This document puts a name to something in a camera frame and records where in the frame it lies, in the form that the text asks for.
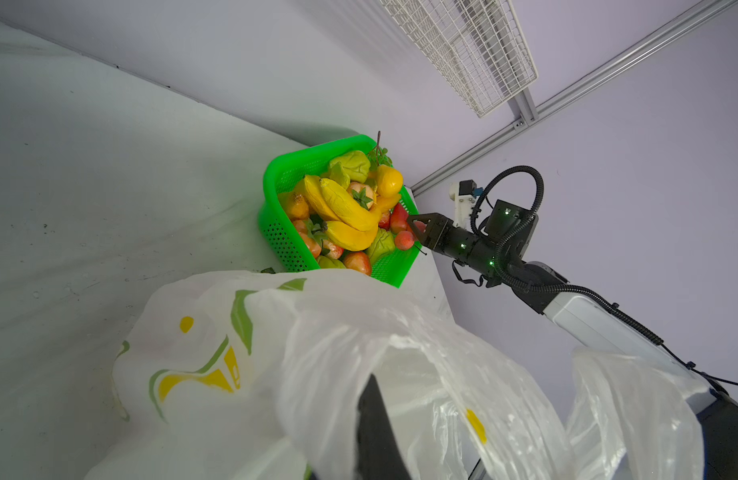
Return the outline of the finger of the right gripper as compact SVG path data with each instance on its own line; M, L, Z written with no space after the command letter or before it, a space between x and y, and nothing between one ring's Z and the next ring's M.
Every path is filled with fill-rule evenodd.
M443 252L453 221L440 213L410 215L407 225L422 246L434 252Z

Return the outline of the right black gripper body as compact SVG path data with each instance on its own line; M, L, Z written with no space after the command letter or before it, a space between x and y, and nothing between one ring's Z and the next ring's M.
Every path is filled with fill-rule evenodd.
M539 277L523 260L538 216L498 201L476 233L456 227L442 214L431 216L431 250L450 257L455 277L464 284L526 288Z

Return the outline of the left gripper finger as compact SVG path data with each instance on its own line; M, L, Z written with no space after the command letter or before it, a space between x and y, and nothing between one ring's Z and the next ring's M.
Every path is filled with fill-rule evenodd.
M357 413L355 478L410 480L374 375L359 397Z

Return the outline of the white plastic bag lemon print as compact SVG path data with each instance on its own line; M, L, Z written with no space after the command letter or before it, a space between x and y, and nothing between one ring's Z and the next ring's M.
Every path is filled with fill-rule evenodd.
M644 360L572 356L561 419L534 378L398 289L315 270L192 276L157 290L114 361L128 427L93 479L356 479L376 377L414 479L700 479L704 386Z

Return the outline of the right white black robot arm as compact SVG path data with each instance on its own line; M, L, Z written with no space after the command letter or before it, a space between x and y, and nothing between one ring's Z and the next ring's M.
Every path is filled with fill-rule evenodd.
M593 290L573 285L523 253L538 222L539 205L525 209L499 200L484 226L465 227L440 213L411 215L407 224L421 244L478 272L488 287L506 285L528 307L587 347L629 354L705 382L689 406L702 429L707 479L738 478L738 403L714 377L669 351L664 340Z

